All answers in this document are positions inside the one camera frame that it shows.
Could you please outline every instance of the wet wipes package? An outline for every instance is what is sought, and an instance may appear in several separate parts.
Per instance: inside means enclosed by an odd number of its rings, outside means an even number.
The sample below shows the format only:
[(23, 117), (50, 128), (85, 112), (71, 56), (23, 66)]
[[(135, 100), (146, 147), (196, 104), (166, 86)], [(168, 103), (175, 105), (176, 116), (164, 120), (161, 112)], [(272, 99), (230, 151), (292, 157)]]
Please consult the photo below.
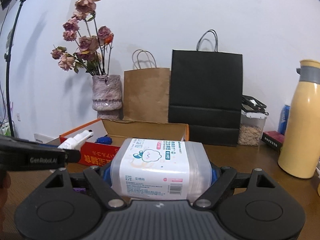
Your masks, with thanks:
[(212, 181), (201, 143), (126, 139), (111, 163), (112, 189), (148, 200), (196, 200)]

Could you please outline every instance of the black lid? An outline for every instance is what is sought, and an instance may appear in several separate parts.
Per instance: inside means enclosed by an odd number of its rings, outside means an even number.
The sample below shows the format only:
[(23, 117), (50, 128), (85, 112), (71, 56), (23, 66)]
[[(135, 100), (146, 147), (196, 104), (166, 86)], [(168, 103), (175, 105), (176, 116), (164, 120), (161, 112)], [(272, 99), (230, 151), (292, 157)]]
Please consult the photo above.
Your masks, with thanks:
[(267, 106), (264, 103), (260, 102), (259, 100), (255, 99), (254, 97), (242, 95), (241, 109), (244, 112), (268, 114), (268, 113), (266, 113), (265, 108), (267, 108)]

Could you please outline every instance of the black paper bag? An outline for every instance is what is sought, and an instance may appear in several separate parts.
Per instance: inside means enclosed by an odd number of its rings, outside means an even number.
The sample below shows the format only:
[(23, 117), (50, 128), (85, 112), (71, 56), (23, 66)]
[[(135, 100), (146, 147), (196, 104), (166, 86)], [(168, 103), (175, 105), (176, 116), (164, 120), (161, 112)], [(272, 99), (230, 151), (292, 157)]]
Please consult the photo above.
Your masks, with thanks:
[[(208, 32), (216, 37), (214, 51), (198, 51)], [(168, 120), (189, 124), (191, 141), (236, 146), (241, 117), (242, 55), (218, 52), (215, 31), (206, 33), (196, 51), (172, 52)]]

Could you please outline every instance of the yellow thermos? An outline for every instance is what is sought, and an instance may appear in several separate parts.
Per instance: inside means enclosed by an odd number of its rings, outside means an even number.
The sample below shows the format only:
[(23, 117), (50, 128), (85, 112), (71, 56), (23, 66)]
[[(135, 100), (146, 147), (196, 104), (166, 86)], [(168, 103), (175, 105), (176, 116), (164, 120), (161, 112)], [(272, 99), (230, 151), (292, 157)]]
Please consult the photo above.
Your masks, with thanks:
[(300, 66), (278, 164), (287, 173), (308, 179), (320, 157), (320, 62), (304, 59)]

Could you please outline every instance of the brown paper bag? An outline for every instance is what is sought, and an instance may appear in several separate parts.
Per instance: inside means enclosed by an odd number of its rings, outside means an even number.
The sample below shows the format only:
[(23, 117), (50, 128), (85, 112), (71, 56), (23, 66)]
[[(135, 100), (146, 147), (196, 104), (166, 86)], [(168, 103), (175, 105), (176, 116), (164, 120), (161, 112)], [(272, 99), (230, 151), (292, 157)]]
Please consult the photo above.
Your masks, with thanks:
[[(137, 64), (134, 54), (137, 53)], [(141, 68), (138, 59), (144, 52), (150, 63), (150, 68)], [(124, 72), (124, 120), (147, 122), (168, 122), (170, 69), (152, 67), (148, 53), (141, 49), (132, 54), (132, 61), (136, 69)]]

